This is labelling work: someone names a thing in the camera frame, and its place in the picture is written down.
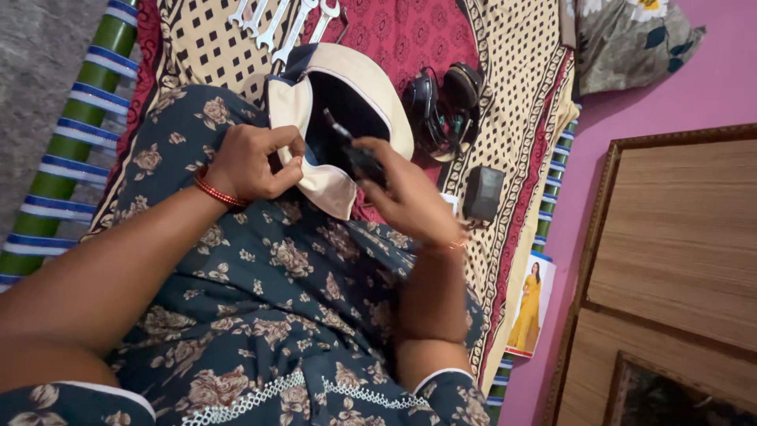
woman in yellow saree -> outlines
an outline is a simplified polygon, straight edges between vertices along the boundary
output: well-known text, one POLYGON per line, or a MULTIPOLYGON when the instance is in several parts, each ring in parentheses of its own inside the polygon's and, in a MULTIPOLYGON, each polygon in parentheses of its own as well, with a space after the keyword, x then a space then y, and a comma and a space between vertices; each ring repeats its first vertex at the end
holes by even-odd
POLYGON ((539 333, 539 295, 541 294, 541 278, 539 264, 531 266, 531 273, 523 283, 523 299, 515 324, 510 331, 507 346, 520 351, 533 352, 536 337, 539 333))

pink wall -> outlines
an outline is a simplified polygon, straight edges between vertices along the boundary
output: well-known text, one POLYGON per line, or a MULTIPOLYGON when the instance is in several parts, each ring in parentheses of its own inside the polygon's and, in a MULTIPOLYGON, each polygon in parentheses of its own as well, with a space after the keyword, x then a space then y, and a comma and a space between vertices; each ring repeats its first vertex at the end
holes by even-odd
POLYGON ((583 101, 544 250, 557 265, 550 310, 536 356, 515 361, 500 425, 540 423, 610 140, 757 122, 757 2, 680 0, 678 4, 692 26, 707 26, 707 35, 692 59, 654 87, 583 101))

floral pillow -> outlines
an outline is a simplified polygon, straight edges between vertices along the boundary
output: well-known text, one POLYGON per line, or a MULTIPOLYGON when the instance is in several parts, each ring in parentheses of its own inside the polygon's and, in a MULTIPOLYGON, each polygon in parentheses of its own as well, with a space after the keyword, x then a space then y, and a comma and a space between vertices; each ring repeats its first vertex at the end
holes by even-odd
POLYGON ((705 27, 692 29, 668 0, 578 0, 581 95, 646 86, 696 52, 705 27))

headphones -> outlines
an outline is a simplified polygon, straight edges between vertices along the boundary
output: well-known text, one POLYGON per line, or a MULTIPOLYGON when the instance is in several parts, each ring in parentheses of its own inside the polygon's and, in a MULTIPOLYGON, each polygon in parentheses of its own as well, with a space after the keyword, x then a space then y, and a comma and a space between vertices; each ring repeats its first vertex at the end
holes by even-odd
POLYGON ((455 62, 436 85, 436 72, 424 67, 402 94, 416 146, 439 161, 450 161, 461 143, 478 133, 481 75, 468 64, 455 62))

floral dress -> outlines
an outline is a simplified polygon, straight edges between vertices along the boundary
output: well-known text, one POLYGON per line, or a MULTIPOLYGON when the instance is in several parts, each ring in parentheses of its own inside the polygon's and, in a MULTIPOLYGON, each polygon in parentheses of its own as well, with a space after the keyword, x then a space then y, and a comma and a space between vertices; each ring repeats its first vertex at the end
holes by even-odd
MULTIPOLYGON (((226 89, 164 95, 109 206, 113 224, 192 185, 240 123, 267 119, 226 89)), ((383 224, 329 217, 296 188, 230 211, 108 357, 122 389, 13 390, 0 396, 0 424, 489 424, 464 371, 440 371, 414 393, 395 380, 391 316, 412 247, 383 224)), ((481 312, 467 297, 470 345, 481 312)))

